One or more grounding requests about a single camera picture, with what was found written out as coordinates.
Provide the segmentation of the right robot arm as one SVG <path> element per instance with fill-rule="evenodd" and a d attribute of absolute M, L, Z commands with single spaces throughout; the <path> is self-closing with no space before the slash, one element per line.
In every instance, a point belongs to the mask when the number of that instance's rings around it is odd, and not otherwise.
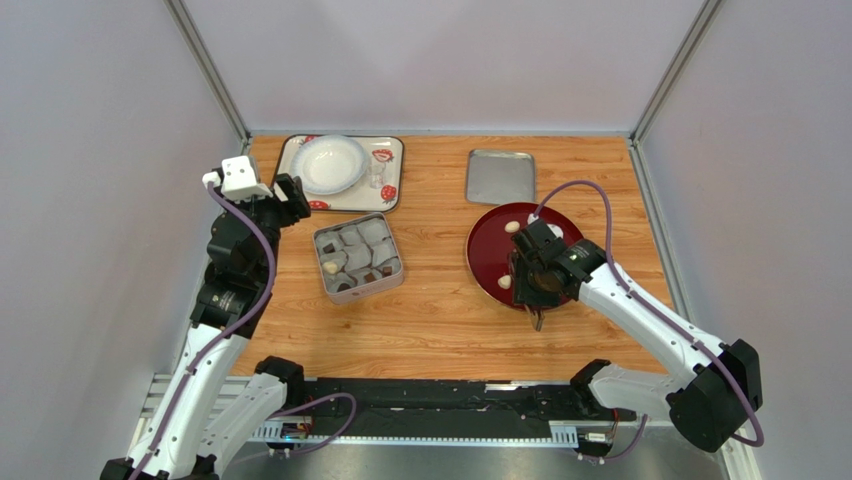
<path fill-rule="evenodd" d="M 748 342 L 726 343 L 689 323 L 590 240 L 568 244 L 534 219 L 511 241 L 515 304 L 540 315 L 563 300 L 581 303 L 628 333 L 665 369 L 653 374 L 592 361 L 571 380 L 591 402 L 666 417 L 685 440 L 711 453 L 755 423 L 762 378 L 759 354 Z"/>

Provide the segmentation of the metal tongs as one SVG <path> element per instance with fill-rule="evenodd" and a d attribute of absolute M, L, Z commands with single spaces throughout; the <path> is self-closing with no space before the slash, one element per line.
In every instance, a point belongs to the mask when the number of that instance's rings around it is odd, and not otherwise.
<path fill-rule="evenodd" d="M 531 325 L 536 332 L 540 332 L 544 323 L 544 313 L 540 308 L 528 310 Z"/>

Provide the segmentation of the red round plate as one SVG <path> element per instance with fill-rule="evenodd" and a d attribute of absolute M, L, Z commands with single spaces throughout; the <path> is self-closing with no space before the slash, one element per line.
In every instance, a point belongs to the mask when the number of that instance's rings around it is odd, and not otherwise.
<path fill-rule="evenodd" d="M 529 308 L 513 304 L 512 285 L 509 289 L 501 289 L 497 281 L 503 275 L 511 275 L 510 254 L 514 249 L 511 237 L 517 233 L 505 232 L 505 224 L 517 221 L 522 229 L 536 219 L 548 223 L 568 244 L 584 238 L 563 214 L 534 203 L 516 202 L 497 206 L 484 214 L 472 227 L 466 246 L 467 264 L 477 284 L 501 304 L 526 313 Z"/>

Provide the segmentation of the silver tin lid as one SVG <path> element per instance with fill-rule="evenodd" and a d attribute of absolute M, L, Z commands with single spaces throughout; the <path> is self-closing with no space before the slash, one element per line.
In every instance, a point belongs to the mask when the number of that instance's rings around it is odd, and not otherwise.
<path fill-rule="evenodd" d="M 474 149 L 466 168 L 465 198 L 475 204 L 503 205 L 536 200 L 536 165 L 526 152 Z"/>

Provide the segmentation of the white chocolate piece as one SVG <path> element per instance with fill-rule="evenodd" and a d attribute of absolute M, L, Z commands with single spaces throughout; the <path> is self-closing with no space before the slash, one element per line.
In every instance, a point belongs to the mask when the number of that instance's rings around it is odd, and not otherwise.
<path fill-rule="evenodd" d="M 324 262 L 321 268 L 328 275 L 336 275 L 340 271 L 340 267 L 332 261 Z"/>

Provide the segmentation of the square chocolate tin box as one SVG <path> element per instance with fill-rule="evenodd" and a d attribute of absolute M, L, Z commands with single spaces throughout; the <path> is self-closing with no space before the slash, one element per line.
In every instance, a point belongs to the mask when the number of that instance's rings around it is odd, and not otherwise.
<path fill-rule="evenodd" d="M 405 281 L 400 250 L 382 213 L 370 213 L 321 228 L 314 232 L 312 241 L 323 290 L 335 305 L 365 299 L 397 288 Z M 327 244 L 334 246 L 333 253 L 323 252 Z M 328 275 L 322 270 L 322 264 L 328 261 L 340 267 L 336 275 Z M 393 268 L 392 275 L 382 275 L 381 269 L 385 266 Z M 367 283 L 364 276 L 370 272 L 375 275 L 375 280 Z M 336 287 L 341 282 L 351 283 L 352 288 L 337 293 Z"/>

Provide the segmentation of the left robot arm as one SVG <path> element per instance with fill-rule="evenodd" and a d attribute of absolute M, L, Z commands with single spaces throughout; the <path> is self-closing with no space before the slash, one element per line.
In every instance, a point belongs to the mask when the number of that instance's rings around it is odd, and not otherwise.
<path fill-rule="evenodd" d="M 282 229 L 310 216 L 302 182 L 279 174 L 272 187 L 238 200 L 227 174 L 214 170 L 205 187 L 224 211 L 211 227 L 210 262 L 190 315 L 179 364 L 147 429 L 103 479 L 219 479 L 273 413 L 306 398 L 303 366 L 269 356 L 237 398 L 213 412 L 229 372 L 269 305 Z"/>

